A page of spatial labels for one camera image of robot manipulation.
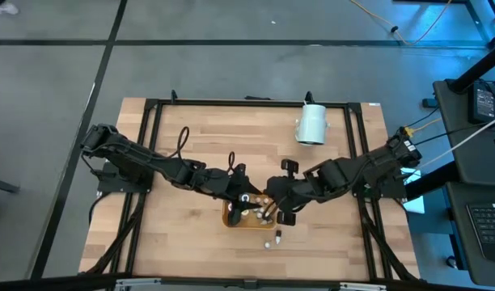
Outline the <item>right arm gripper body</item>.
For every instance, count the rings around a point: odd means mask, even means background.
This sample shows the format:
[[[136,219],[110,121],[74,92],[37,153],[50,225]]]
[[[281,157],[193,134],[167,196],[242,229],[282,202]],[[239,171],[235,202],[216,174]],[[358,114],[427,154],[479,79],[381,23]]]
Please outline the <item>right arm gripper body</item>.
[[[311,201],[313,188],[306,179],[273,176],[267,180],[264,193],[273,199],[283,213],[291,213]]]

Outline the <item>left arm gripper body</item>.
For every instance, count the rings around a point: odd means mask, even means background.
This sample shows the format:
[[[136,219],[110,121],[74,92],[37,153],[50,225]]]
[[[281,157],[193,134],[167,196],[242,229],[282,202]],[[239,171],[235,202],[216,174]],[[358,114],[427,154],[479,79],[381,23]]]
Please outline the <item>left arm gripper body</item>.
[[[208,189],[214,199],[234,201],[244,194],[244,176],[241,173],[234,171],[229,175],[224,170],[211,168],[209,174]]]

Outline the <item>yellow plastic bin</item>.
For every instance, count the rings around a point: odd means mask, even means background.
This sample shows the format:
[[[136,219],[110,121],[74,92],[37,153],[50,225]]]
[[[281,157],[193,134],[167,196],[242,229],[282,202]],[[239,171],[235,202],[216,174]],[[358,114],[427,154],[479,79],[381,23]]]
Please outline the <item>yellow plastic bin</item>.
[[[259,212],[259,209],[251,209],[249,210],[249,214],[247,216],[242,216],[241,221],[237,226],[228,226],[227,225],[227,214],[229,213],[228,211],[228,204],[230,203],[229,201],[223,201],[222,202],[222,222],[224,226],[229,227],[229,228],[239,228],[239,229],[250,229],[250,230],[272,230],[276,227],[277,225],[277,208],[276,208],[276,203],[269,198],[266,195],[254,195],[254,194],[248,194],[250,196],[250,200],[248,202],[254,203],[261,205],[260,208],[265,208],[265,212],[262,213],[262,218],[259,219],[256,217],[256,214]],[[255,198],[259,197],[260,198],[260,203],[255,202]],[[264,203],[264,198],[269,198],[268,204]],[[261,225],[260,222],[262,219],[265,219],[268,221],[267,225]]]

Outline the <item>white cylindrical projector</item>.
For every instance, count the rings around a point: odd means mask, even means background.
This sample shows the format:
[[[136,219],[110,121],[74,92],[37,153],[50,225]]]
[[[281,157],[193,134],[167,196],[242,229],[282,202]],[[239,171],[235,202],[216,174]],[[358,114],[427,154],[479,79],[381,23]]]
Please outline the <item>white cylindrical projector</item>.
[[[301,118],[296,120],[295,140],[302,145],[321,146],[325,143],[329,126],[325,106],[305,103],[302,106]]]

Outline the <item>light blue sheet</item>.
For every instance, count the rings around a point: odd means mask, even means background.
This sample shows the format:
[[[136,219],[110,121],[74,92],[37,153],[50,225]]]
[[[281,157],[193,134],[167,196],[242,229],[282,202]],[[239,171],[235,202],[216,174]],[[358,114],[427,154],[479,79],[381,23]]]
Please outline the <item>light blue sheet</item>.
[[[406,176],[406,178],[404,179],[404,185],[408,185],[409,183],[412,183],[421,178],[421,172],[419,170],[405,167],[401,168],[400,170],[401,174]],[[399,202],[407,212],[418,214],[425,213],[424,199],[422,196],[416,199],[401,198],[399,199]]]

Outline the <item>black diagonal bar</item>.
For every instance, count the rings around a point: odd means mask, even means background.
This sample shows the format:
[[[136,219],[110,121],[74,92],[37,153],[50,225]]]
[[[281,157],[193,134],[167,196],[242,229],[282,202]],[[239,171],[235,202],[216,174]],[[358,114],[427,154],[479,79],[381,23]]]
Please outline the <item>black diagonal bar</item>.
[[[465,91],[477,79],[481,78],[485,73],[490,71],[495,66],[495,49],[479,60],[474,66],[463,73],[459,78],[450,80],[448,87],[455,93]]]
[[[432,192],[441,188],[447,182],[460,181],[459,172],[455,162],[449,162],[446,165],[439,167],[420,179],[405,185],[406,199],[414,200],[428,192]]]

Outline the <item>black desk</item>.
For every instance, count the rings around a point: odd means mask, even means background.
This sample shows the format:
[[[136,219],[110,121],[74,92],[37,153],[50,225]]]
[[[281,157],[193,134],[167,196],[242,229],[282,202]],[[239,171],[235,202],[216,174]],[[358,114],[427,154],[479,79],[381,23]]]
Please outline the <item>black desk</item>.
[[[460,180],[495,186],[495,124],[482,131],[468,122],[468,95],[451,91],[445,81],[433,84]]]
[[[469,204],[495,203],[495,187],[449,182],[445,193],[463,258],[463,268],[469,271],[475,284],[495,286],[495,262],[482,255],[467,210]]]

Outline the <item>black horizontal beam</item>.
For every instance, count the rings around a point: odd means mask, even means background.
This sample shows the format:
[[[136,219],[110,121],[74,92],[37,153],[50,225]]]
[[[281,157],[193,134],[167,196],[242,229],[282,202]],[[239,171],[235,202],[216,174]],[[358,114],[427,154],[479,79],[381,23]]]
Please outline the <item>black horizontal beam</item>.
[[[40,279],[1,281],[0,291],[96,291],[99,289],[137,287],[142,285],[195,285],[237,287],[246,290],[261,288],[314,288],[334,291],[493,291],[451,285],[431,284],[424,280],[374,279],[351,280],[273,280],[225,279],[193,277],[131,276],[126,272],[82,274]]]

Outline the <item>black power adapter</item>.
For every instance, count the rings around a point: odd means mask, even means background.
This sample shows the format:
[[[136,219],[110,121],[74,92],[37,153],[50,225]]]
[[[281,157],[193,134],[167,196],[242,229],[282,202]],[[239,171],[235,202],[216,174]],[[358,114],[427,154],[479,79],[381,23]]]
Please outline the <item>black power adapter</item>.
[[[468,89],[467,120],[471,124],[495,119],[495,94],[487,83],[474,82]]]

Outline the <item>black aluminium table frame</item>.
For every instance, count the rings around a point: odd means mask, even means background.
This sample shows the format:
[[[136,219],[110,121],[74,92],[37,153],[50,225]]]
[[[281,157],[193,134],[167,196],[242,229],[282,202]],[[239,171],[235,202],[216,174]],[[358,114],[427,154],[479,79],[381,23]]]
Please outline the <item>black aluminium table frame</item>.
[[[180,130],[189,127],[185,158],[223,169],[233,152],[260,189],[269,177],[281,174],[284,158],[306,170],[327,158],[358,155],[364,146],[375,149],[387,139],[378,104],[364,103],[357,110],[342,103],[329,106],[330,126],[319,146],[295,141],[301,114],[300,103],[126,98],[116,128],[131,141],[170,154]],[[282,232],[278,245],[277,230]],[[224,226],[220,200],[174,188],[155,175],[139,233],[125,239],[118,270],[148,277],[367,281],[365,248],[358,203],[351,194],[310,203],[295,226],[239,229]]]

